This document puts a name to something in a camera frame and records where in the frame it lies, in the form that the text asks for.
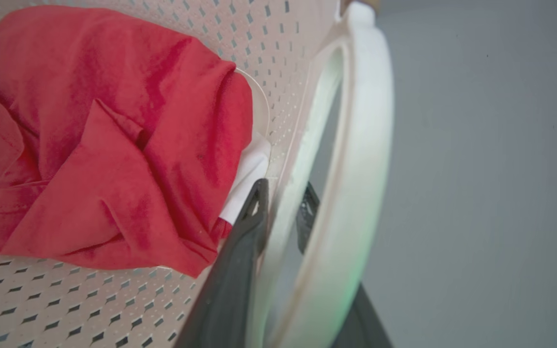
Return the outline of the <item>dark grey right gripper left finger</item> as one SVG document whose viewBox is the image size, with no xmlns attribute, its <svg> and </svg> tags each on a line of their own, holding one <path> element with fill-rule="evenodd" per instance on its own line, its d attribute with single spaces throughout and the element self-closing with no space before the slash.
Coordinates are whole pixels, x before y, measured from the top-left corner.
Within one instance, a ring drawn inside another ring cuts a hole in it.
<svg viewBox="0 0 557 348">
<path fill-rule="evenodd" d="M 262 178 L 252 185 L 174 348 L 246 348 L 268 225 L 269 183 Z"/>
</svg>

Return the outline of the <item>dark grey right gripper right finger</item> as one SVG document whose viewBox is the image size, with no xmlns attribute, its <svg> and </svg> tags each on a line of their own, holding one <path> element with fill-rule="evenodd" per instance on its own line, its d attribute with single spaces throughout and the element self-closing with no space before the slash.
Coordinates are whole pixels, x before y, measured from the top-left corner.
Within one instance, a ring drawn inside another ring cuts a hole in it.
<svg viewBox="0 0 557 348">
<path fill-rule="evenodd" d="M 319 198 L 308 183 L 296 216 L 297 245 L 304 254 L 319 207 Z M 331 348 L 394 348 L 376 310 L 360 284 L 353 304 Z"/>
</svg>

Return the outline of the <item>white perforated plastic laundry basket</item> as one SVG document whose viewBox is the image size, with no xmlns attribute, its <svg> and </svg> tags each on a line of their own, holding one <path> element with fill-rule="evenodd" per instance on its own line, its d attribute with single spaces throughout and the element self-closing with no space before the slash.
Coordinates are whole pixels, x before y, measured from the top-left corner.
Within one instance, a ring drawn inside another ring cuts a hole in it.
<svg viewBox="0 0 557 348">
<path fill-rule="evenodd" d="M 327 348 L 375 236 L 392 148 L 393 68 L 380 0 L 0 0 L 105 7 L 195 36 L 238 66 L 271 143 L 269 235 L 246 348 Z M 307 249 L 296 216 L 319 198 Z M 212 267 L 99 271 L 0 256 L 0 348 L 174 348 Z"/>
</svg>

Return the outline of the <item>white cloth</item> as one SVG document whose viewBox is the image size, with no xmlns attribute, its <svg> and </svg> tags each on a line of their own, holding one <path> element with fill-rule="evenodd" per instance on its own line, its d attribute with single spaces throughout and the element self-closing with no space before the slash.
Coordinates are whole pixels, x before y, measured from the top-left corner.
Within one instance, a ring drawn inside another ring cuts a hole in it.
<svg viewBox="0 0 557 348">
<path fill-rule="evenodd" d="M 234 182 L 219 218 L 234 225 L 252 186 L 257 180 L 265 177 L 269 168 L 270 154 L 270 142 L 254 130 L 251 142 L 241 153 Z"/>
</svg>

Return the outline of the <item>red garment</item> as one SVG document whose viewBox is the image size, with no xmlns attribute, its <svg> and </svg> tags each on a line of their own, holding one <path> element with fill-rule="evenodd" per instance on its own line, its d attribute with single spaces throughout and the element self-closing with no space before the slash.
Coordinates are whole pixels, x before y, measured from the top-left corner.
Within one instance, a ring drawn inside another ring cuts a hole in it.
<svg viewBox="0 0 557 348">
<path fill-rule="evenodd" d="M 0 255 L 197 277 L 253 133 L 252 92 L 197 38 L 108 9 L 0 21 Z"/>
</svg>

